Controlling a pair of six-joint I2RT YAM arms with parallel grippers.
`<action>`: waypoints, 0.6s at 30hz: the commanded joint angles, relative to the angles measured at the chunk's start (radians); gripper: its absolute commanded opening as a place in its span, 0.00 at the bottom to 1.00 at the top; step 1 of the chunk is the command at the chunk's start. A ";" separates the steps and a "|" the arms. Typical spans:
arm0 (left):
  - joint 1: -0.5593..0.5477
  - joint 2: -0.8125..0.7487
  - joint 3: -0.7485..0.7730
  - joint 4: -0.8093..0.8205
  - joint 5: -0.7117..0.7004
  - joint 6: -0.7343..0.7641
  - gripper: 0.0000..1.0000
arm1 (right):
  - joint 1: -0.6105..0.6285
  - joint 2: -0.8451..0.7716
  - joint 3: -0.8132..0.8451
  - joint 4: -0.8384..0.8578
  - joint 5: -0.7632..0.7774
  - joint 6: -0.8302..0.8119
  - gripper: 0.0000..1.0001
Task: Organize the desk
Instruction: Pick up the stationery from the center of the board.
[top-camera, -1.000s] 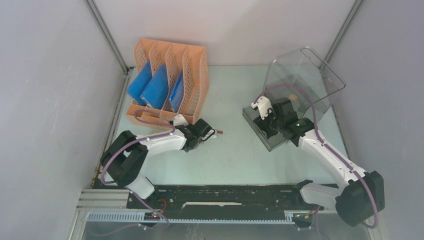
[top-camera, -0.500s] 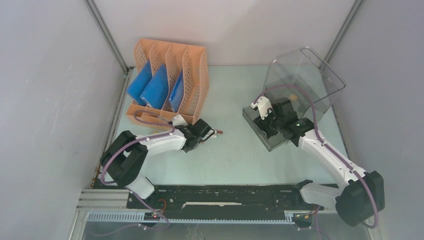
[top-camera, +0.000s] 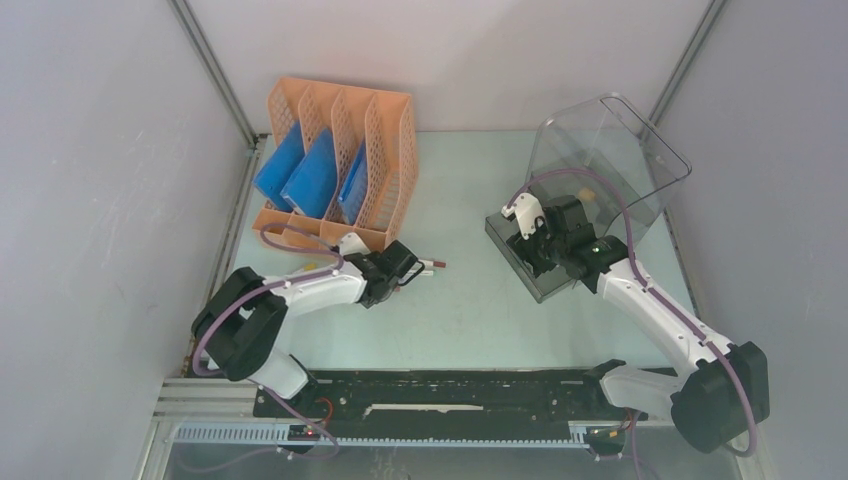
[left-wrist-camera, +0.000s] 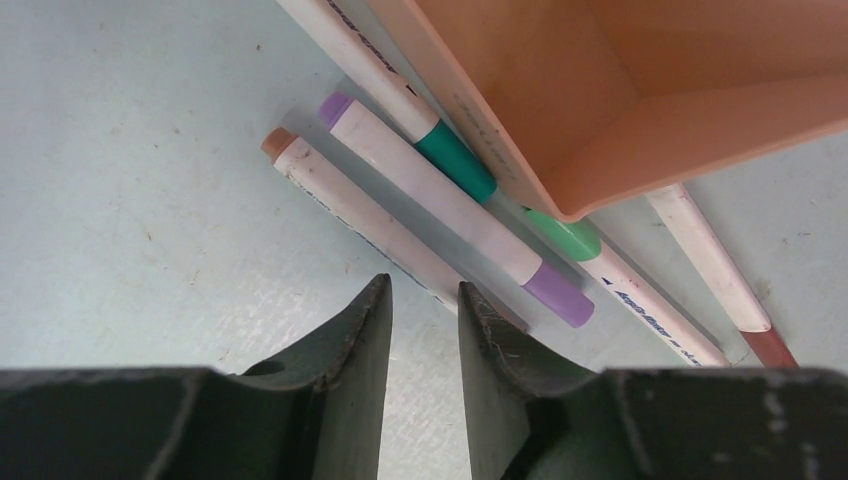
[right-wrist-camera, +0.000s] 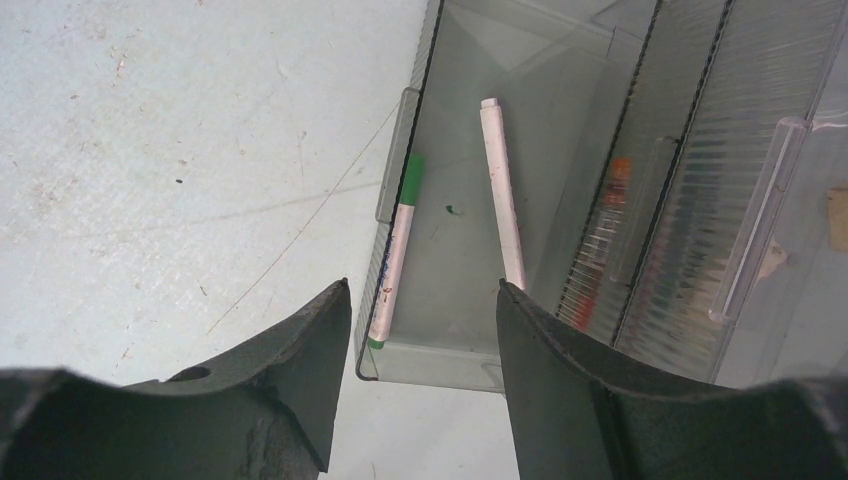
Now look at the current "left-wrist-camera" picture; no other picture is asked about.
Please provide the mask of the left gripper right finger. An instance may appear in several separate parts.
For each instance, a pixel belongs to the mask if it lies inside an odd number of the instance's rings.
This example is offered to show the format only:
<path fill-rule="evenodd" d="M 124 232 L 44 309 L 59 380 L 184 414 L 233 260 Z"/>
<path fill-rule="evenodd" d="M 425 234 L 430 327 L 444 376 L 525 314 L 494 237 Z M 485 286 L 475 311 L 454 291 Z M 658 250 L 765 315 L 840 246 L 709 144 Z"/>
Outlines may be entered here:
<path fill-rule="evenodd" d="M 476 479 L 843 479 L 847 378 L 819 368 L 588 370 L 458 287 Z"/>

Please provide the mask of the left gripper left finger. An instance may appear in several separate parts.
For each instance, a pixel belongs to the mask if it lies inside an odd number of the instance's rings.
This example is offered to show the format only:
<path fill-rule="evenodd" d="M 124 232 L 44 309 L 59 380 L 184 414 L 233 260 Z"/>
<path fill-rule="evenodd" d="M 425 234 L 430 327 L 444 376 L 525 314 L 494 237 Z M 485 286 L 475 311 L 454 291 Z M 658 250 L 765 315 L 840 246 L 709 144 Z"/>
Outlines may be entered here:
<path fill-rule="evenodd" d="M 392 331 L 375 276 L 241 374 L 209 367 L 1 374 L 5 479 L 374 479 Z"/>

